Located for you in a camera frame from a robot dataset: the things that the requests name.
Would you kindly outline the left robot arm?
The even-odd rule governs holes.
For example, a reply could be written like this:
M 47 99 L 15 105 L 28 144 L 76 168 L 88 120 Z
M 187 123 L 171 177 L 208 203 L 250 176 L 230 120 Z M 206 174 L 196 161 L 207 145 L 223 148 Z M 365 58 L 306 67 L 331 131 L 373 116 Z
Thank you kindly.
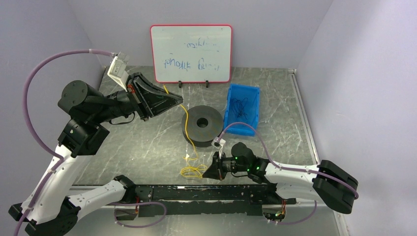
M 124 175 L 83 194 L 68 196 L 68 191 L 109 135 L 104 123 L 129 116 L 146 121 L 182 102 L 180 95 L 167 93 L 140 72 L 129 75 L 126 87 L 109 95 L 83 81 L 72 81 L 58 102 L 70 121 L 58 138 L 48 169 L 31 195 L 12 205 L 9 214 L 19 224 L 27 224 L 30 236 L 63 236 L 103 206 L 136 204 L 136 184 Z

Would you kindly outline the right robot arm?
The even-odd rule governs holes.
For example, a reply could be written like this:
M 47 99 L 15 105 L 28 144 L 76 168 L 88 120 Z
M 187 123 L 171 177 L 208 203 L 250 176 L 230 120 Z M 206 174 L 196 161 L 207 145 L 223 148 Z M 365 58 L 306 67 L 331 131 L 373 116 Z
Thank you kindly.
M 350 214 L 358 181 L 329 160 L 318 165 L 292 165 L 257 157 L 243 143 L 233 145 L 231 157 L 215 152 L 204 178 L 223 180 L 228 173 L 246 172 L 255 183 L 273 186 L 282 199 L 321 201 L 334 211 Z

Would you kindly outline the black cable spool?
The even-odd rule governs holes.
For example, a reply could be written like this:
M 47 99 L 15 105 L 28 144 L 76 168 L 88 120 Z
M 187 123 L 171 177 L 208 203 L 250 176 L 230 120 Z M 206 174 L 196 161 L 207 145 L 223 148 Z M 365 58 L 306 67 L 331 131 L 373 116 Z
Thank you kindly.
M 181 120 L 182 132 L 185 140 L 191 144 L 185 132 L 187 122 L 187 133 L 195 147 L 207 148 L 211 146 L 214 138 L 218 137 L 223 130 L 223 117 L 221 113 L 211 106 L 199 105 L 192 107 L 184 114 Z

